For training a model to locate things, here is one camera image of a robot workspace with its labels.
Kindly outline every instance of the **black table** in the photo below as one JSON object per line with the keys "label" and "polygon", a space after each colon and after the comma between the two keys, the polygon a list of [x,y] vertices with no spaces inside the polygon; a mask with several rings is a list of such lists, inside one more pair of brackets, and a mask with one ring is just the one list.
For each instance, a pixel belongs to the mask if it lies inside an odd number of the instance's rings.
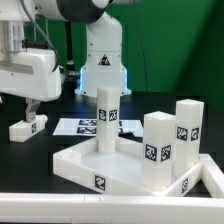
{"label": "black table", "polygon": [[[120,119],[143,121],[144,114],[162,111],[175,114],[176,101],[202,100],[201,97],[174,93],[134,92],[130,101],[123,102]],[[25,143],[9,141],[9,126],[22,120],[26,108],[25,99],[2,95],[0,105],[0,192],[17,193],[96,193],[53,174],[53,154],[89,139],[85,136],[53,136],[60,118],[96,118],[96,105],[75,101],[73,88],[65,85],[61,97],[42,103],[38,114],[46,114],[46,129]],[[221,169],[224,169],[224,117],[205,104],[200,153],[209,153]],[[135,141],[141,138],[127,135]],[[187,196],[209,197],[202,182]]]}

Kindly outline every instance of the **white block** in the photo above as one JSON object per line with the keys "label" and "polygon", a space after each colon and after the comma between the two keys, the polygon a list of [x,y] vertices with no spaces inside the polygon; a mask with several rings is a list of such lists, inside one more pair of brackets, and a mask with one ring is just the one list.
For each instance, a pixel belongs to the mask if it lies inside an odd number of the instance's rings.
{"label": "white block", "polygon": [[27,123],[20,121],[9,127],[10,141],[24,142],[45,128],[46,115],[36,116],[36,120]]}
{"label": "white block", "polygon": [[142,161],[142,185],[152,191],[163,191],[171,184],[172,163],[162,165]]}
{"label": "white block", "polygon": [[204,103],[182,100],[176,106],[174,175],[180,177],[198,162]]}
{"label": "white block", "polygon": [[181,100],[176,105],[176,119],[178,125],[195,127],[202,124],[204,103],[196,100]]}
{"label": "white block", "polygon": [[155,112],[144,117],[142,185],[163,191],[171,184],[175,116]]}
{"label": "white block", "polygon": [[153,145],[166,145],[174,141],[175,116],[163,112],[155,112],[144,116],[143,142]]}
{"label": "white block", "polygon": [[97,105],[103,108],[118,107],[120,104],[120,90],[106,87],[97,89]]}
{"label": "white block", "polygon": [[199,142],[186,144],[176,141],[173,154],[173,175],[180,177],[198,162]]}
{"label": "white block", "polygon": [[119,127],[120,92],[118,88],[97,90],[98,150],[104,154],[115,152]]}

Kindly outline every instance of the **white base platform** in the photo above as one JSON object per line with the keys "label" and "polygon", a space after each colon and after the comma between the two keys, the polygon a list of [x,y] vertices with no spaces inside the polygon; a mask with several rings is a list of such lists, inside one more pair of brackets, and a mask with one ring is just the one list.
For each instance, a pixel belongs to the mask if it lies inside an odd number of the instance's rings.
{"label": "white base platform", "polygon": [[[97,192],[113,195],[181,197],[201,179],[207,181],[205,184],[208,190],[216,189],[214,178],[213,180],[209,178],[209,167],[206,164],[213,166],[212,169],[216,167],[219,170],[219,168],[209,155],[200,155],[199,162],[180,178],[173,177],[172,184],[164,191],[154,192],[143,187],[141,185],[142,148],[141,143],[119,138],[116,152],[103,155],[97,151],[97,140],[93,138],[54,154],[54,173]],[[219,182],[221,181],[224,186],[224,176],[221,173],[219,173],[221,177]],[[223,186],[220,187],[223,190],[220,190],[219,197],[224,198]]]}
{"label": "white base platform", "polygon": [[72,194],[0,194],[0,222],[223,224],[224,200]]}

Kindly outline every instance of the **tall white block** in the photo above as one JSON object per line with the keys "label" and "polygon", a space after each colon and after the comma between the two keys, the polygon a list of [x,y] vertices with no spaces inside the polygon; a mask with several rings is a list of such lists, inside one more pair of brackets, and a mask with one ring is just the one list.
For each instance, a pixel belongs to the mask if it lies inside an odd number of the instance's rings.
{"label": "tall white block", "polygon": [[176,106],[174,176],[180,177],[198,162],[204,103],[181,100]]}
{"label": "tall white block", "polygon": [[153,191],[171,184],[175,116],[155,112],[144,117],[142,185]]}
{"label": "tall white block", "polygon": [[119,127],[120,90],[99,88],[97,90],[97,140],[98,150],[104,154],[115,152]]}

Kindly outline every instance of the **green backdrop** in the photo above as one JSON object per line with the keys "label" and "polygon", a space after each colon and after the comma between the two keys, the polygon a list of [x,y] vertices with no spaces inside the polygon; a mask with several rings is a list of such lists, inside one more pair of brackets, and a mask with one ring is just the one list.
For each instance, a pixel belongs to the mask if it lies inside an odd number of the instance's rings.
{"label": "green backdrop", "polygon": [[[151,92],[187,92],[206,96],[224,113],[224,1],[142,0],[137,4],[139,28]],[[110,5],[108,13],[123,26],[123,64],[128,86],[145,91],[145,69],[134,5]],[[45,29],[45,21],[39,20]],[[60,64],[66,63],[64,23],[49,21],[50,39]],[[86,60],[85,25],[73,24],[76,69]]]}

